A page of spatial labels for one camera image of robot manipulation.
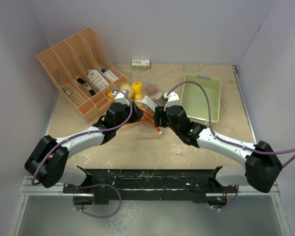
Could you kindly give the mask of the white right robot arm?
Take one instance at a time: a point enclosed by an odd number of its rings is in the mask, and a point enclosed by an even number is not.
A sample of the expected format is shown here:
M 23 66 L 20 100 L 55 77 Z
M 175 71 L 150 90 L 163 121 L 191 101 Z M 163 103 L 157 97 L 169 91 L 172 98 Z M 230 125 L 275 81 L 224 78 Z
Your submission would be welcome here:
M 157 106 L 153 119 L 156 126 L 170 128 L 186 145 L 214 151 L 240 164 L 235 168 L 214 169 L 209 180 L 209 188 L 213 192 L 221 192 L 229 185 L 250 185 L 268 193 L 283 169 L 268 143 L 246 143 L 218 133 L 212 134 L 205 125 L 191 121 L 180 105 L 168 108 Z

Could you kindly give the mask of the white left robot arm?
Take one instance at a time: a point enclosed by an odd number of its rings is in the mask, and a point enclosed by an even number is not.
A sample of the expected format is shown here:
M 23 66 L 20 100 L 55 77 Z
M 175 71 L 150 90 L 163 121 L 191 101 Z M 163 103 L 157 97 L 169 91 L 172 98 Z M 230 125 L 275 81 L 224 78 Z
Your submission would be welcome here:
M 74 185 L 81 193 L 88 192 L 90 174 L 81 167 L 68 167 L 67 160 L 88 148 L 109 142 L 119 128 L 126 123 L 139 122 L 143 114 L 134 102 L 129 105 L 115 102 L 96 123 L 82 132 L 62 138 L 44 136 L 25 163 L 25 169 L 32 175 L 32 185 L 49 188 L 56 183 L 66 183 Z

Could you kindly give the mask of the red fake apple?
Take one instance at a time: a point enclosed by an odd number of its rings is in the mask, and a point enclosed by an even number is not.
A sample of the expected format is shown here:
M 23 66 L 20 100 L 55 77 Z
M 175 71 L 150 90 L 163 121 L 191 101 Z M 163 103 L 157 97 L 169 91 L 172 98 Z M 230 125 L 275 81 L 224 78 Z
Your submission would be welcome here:
M 146 93 L 149 96 L 155 96 L 158 93 L 158 88 L 155 85 L 148 85 L 146 87 Z

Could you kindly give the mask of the clear zip bag brown food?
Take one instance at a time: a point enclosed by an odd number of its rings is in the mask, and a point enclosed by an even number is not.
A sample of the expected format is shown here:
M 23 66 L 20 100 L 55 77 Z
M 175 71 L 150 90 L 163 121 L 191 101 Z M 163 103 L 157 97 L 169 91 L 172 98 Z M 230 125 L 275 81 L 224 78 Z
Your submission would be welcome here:
M 134 101 L 134 103 L 144 111 L 144 115 L 140 121 L 148 121 L 150 124 L 154 126 L 153 115 L 156 106 L 161 106 L 162 103 L 162 91 L 158 88 L 158 93 L 155 96 L 149 96 L 146 93 L 146 87 L 148 85 L 155 85 L 152 83 L 143 83 L 145 95 L 143 99 Z

